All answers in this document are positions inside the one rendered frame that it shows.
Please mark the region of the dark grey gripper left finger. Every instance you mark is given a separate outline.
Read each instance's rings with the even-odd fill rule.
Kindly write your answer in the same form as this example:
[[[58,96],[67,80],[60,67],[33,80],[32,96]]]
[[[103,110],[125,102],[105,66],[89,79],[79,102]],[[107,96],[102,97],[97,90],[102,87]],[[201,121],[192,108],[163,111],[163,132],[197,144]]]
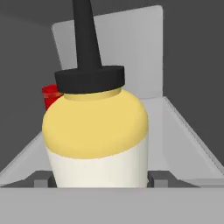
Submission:
[[[22,187],[22,188],[50,188],[56,187],[56,181],[52,171],[35,171],[26,179],[22,179],[7,185],[3,188]]]

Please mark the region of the yellow mustard bottle black cap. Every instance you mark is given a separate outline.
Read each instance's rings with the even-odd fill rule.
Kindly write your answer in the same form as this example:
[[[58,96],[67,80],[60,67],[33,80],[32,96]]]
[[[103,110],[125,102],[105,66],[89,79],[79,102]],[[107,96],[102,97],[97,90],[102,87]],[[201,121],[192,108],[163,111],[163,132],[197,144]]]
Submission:
[[[149,120],[124,90],[123,66],[101,61],[90,0],[73,0],[77,66],[58,71],[60,98],[42,135],[59,187],[146,187]]]

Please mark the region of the red ketchup bottle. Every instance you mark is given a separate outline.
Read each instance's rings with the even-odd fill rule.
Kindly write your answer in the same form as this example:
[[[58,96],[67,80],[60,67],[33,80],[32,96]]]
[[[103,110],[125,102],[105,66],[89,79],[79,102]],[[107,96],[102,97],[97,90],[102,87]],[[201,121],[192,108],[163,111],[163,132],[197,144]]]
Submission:
[[[56,84],[42,87],[42,94],[44,96],[45,109],[49,109],[49,107],[63,95],[58,90]]]

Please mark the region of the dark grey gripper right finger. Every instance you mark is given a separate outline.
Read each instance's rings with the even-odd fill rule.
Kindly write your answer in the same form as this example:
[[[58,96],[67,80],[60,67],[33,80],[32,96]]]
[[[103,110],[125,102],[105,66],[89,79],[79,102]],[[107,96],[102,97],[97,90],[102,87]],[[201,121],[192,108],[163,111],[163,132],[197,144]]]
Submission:
[[[194,187],[194,185],[175,178],[169,171],[148,171],[148,187],[153,188],[182,188]]]

